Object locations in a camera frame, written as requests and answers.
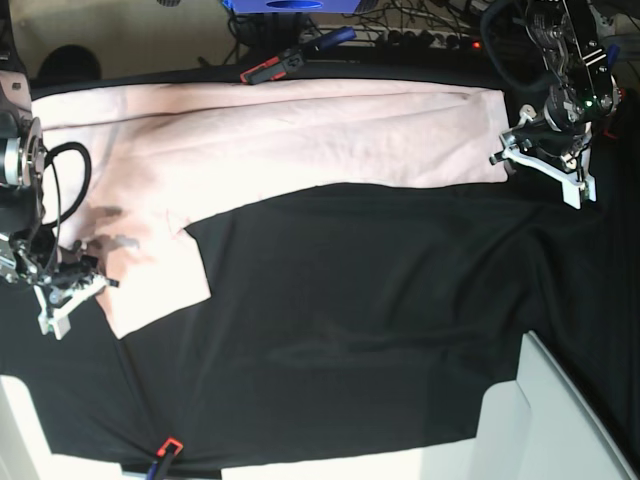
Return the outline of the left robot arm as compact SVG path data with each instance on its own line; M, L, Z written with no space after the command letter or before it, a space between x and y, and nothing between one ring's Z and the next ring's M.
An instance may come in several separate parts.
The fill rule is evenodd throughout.
M491 40L504 10L522 15L527 36L541 54L544 72L525 83L512 76ZM501 133L492 164L507 162L557 181L565 204L579 209L597 198L589 171L594 127L611 117L621 93L586 1L495 1L481 15L484 50L500 76L524 93L544 92L541 108L525 104L518 123Z

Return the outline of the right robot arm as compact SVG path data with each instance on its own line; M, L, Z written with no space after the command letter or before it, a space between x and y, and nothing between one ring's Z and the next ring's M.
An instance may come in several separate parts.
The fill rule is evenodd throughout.
M83 160L80 192L69 209L44 220L43 180L55 168L55 158L76 151ZM8 2L1 4L1 279L25 284L35 292L43 334L62 339L70 330L70 314L107 287L108 278L86 244L71 248L59 243L61 224L80 207L89 190L92 162L87 148L67 142L47 149L39 118L32 113L26 68L15 46Z

